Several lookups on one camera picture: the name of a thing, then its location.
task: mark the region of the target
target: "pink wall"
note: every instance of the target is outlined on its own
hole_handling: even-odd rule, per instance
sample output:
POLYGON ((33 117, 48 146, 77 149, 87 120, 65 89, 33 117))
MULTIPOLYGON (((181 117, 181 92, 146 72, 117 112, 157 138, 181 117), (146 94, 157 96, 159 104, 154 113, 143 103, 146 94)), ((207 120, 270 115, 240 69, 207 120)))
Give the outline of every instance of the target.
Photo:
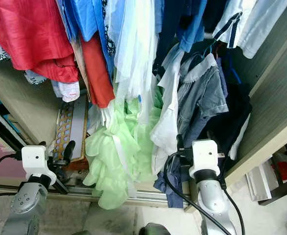
MULTIPOLYGON (((5 142, 2 140, 3 144, 0 144, 0 158, 4 155, 13 152, 2 152, 1 148, 7 147, 5 142)), ((0 177, 5 178, 25 178, 25 171, 23 169, 22 161, 17 161, 15 159, 7 158, 0 163, 0 177)))

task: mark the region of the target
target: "tiled floor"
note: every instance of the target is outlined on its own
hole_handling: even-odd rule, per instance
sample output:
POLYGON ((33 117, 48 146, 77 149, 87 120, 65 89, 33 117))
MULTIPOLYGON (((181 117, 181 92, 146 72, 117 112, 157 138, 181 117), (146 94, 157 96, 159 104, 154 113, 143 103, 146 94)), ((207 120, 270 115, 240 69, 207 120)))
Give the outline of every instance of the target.
MULTIPOLYGON (((267 206, 250 199, 245 179, 230 188, 244 218, 247 235, 287 235, 287 196, 267 206)), ((0 233, 8 216, 10 197, 0 198, 0 233)), ((236 212, 230 216, 240 235, 236 212)), ((41 220, 39 235, 71 235, 89 230, 92 235, 136 235, 147 223, 164 225, 172 235, 200 235, 199 213, 184 213, 180 209, 123 206, 106 211, 95 203, 47 201, 47 211, 41 220)))

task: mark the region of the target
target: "red garment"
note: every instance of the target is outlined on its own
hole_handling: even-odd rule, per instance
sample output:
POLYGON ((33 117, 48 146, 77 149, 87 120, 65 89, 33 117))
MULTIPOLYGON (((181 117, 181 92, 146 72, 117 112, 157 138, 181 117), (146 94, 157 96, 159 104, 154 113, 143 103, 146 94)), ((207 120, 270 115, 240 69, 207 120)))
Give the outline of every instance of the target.
POLYGON ((89 80, 91 102, 97 104, 100 108, 106 108, 115 97, 105 58, 102 54, 99 33, 96 32, 88 42, 82 39, 81 46, 89 80))
POLYGON ((0 45, 17 70, 60 82, 78 81, 55 0, 0 0, 0 45))

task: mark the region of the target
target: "wardrobe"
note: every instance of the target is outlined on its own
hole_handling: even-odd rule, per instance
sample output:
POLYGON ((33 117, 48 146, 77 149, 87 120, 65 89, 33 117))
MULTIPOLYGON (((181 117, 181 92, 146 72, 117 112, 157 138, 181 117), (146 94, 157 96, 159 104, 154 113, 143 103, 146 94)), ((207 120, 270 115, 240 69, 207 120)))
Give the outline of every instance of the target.
MULTIPOLYGON (((250 121, 239 147, 237 162, 226 176, 227 185, 240 180, 287 143, 287 8, 253 59, 231 50, 234 67, 251 87, 250 121)), ((51 142, 60 108, 50 83, 30 85, 11 62, 0 63, 0 100, 22 128, 28 144, 51 142)), ((0 177, 0 191, 16 191, 23 178, 0 177)), ((138 183, 137 198, 126 203, 167 207, 166 195, 153 182, 138 183)), ((92 188, 69 186, 69 194, 51 189, 50 198, 96 201, 92 188)), ((195 199, 194 182, 183 183, 183 192, 195 199)))

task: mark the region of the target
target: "white shirt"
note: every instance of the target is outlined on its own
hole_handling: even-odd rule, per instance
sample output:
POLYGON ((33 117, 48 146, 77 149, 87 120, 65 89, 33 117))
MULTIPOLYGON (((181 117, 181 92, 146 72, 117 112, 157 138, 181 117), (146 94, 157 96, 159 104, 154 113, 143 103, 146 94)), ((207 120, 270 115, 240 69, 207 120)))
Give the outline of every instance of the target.
POLYGON ((287 0, 257 0, 238 42, 245 57, 254 57, 286 7, 287 0))
POLYGON ((256 0, 228 0, 213 37, 235 48, 255 3, 256 0))
POLYGON ((167 157, 177 151, 177 88, 183 55, 184 51, 176 44, 162 63, 166 71, 158 86, 164 88, 163 107, 160 120, 150 133, 150 138, 155 144, 151 165, 153 174, 157 174, 164 167, 167 157))

